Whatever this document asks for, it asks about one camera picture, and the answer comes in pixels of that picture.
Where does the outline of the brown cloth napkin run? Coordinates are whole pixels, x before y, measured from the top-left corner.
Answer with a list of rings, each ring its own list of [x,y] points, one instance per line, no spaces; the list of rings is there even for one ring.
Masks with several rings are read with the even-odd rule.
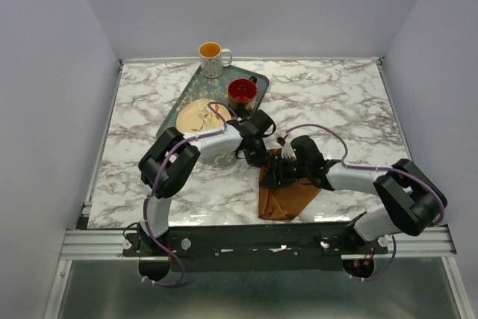
[[[259,173],[258,217],[262,220],[293,220],[315,199],[322,188],[312,186],[307,179],[282,188],[264,188],[260,180],[265,167],[281,149],[271,149],[270,159],[261,166]]]

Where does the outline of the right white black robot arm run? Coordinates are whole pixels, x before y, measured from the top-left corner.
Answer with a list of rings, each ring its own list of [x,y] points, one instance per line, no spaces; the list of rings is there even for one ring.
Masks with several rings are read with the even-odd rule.
[[[444,217],[446,197],[409,159],[400,159],[391,167],[360,167],[325,159],[307,135],[281,143],[292,154],[271,155],[261,187],[287,188],[306,180],[321,190],[358,191],[382,201],[381,208],[357,216],[339,236],[340,245],[352,253],[362,252],[385,235],[418,236]]]

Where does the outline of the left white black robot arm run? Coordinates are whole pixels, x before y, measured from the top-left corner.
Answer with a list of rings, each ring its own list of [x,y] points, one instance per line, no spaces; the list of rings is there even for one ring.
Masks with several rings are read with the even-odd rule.
[[[273,119],[264,111],[250,118],[225,120],[213,129],[182,133],[167,128],[141,158],[140,179],[147,187],[140,221],[140,247],[149,255],[158,255],[165,247],[169,229],[172,197],[186,184],[196,162],[223,153],[242,152],[251,167],[260,167],[269,158],[264,139],[276,131]]]

